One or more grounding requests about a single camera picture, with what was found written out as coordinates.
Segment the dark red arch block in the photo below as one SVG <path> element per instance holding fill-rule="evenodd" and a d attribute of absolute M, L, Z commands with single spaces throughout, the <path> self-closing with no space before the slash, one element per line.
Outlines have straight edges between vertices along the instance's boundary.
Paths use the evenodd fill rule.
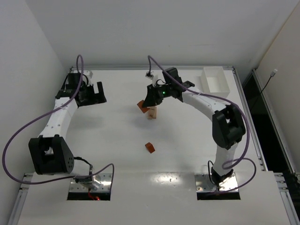
<path fill-rule="evenodd" d="M 149 108 L 143 107 L 143 103 L 144 103 L 144 100 L 141 100 L 140 102 L 137 103 L 137 106 L 142 111 L 142 113 L 146 113 L 149 110 Z"/>

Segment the light wood cube block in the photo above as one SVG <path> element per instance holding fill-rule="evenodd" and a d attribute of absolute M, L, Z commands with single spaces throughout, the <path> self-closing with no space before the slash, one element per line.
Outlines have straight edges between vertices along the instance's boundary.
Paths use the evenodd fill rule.
<path fill-rule="evenodd" d="M 149 120 L 153 119 L 153 118 L 152 118 L 152 113 L 153 113 L 153 107 L 152 107 L 152 108 L 149 108 L 149 110 L 148 110 L 148 115 L 147 115 L 147 119 L 149 119 Z"/>

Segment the dark red wedge block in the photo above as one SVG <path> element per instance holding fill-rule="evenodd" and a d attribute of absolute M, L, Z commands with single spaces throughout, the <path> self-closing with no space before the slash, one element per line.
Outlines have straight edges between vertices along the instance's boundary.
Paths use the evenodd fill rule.
<path fill-rule="evenodd" d="M 155 152 L 155 148 L 153 146 L 152 143 L 148 142 L 145 144 L 145 148 L 147 149 L 147 151 L 151 154 L 153 152 Z"/>

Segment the white perforated box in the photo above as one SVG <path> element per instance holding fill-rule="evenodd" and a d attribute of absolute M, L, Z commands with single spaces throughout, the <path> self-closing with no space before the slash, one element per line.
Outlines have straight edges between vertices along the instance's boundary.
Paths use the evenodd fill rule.
<path fill-rule="evenodd" d="M 227 98 L 230 88 L 222 67 L 204 67 L 200 76 L 202 91 L 218 97 Z"/>

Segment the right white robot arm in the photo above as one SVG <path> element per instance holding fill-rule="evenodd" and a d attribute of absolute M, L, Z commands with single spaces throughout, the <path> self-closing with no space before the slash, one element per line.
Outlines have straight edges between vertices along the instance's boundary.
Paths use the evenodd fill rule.
<path fill-rule="evenodd" d="M 182 85 L 190 88 L 192 92 L 176 84 L 148 85 L 142 107 L 157 106 L 164 98 L 173 97 L 194 107 L 212 122 L 212 138 L 217 145 L 217 151 L 211 169 L 211 181 L 217 186 L 233 174 L 233 169 L 225 169 L 224 163 L 228 162 L 229 167 L 233 164 L 238 143 L 246 133 L 242 115 L 232 104 L 226 105 L 211 97 L 195 94 L 200 91 L 190 81 Z"/>

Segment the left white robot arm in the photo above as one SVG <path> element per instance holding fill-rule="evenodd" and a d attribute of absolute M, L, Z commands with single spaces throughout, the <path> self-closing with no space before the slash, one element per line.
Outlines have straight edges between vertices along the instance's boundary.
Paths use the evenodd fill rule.
<path fill-rule="evenodd" d="M 30 139 L 37 174 L 72 174 L 75 157 L 65 141 L 71 119 L 79 107 L 106 102 L 102 83 L 94 83 L 92 77 L 92 71 L 69 73 L 55 97 L 55 112 L 40 135 Z"/>

